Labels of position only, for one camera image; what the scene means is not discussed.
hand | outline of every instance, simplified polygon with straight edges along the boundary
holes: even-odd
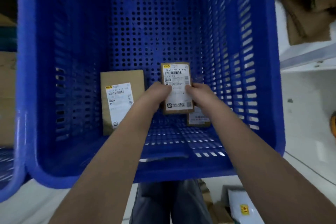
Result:
[[[163,85],[160,82],[154,82],[152,86],[142,94],[140,99],[150,108],[153,108],[153,112],[156,112],[159,108],[159,105],[164,101],[172,90],[171,85]]]
[[[193,83],[192,87],[186,85],[185,90],[196,102],[196,105],[201,108],[203,114],[208,117],[210,117],[211,111],[216,109],[216,105],[223,103],[206,84]]]

right hand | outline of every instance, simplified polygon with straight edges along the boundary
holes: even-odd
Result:
[[[210,117],[211,111],[223,102],[212,92],[210,87],[203,83],[193,83],[192,87],[185,86],[185,90],[202,110],[203,114]]]

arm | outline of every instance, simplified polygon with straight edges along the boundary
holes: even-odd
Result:
[[[265,223],[334,223],[336,207],[204,84],[186,87],[207,115]]]
[[[170,91],[171,86],[154,83],[133,104],[49,224],[121,223],[153,114]]]

left hand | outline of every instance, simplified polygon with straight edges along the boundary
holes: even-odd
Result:
[[[142,94],[139,100],[148,104],[150,108],[153,108],[153,112],[156,112],[160,103],[167,98],[171,90],[172,87],[170,85],[167,86],[160,82],[154,82],[152,86]]]

cardboard box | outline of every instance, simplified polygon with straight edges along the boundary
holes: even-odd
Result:
[[[145,92],[144,72],[142,70],[102,72],[100,89],[103,135],[109,136],[118,127],[134,101]]]
[[[189,63],[162,63],[161,76],[163,84],[171,85],[173,87],[172,92],[164,101],[163,114],[194,112],[193,100],[185,90],[187,84],[191,85]]]
[[[14,145],[15,79],[16,53],[0,52],[0,146]]]
[[[188,113],[187,126],[188,127],[210,127],[211,122],[207,116],[202,113],[202,110],[195,106],[195,112]]]

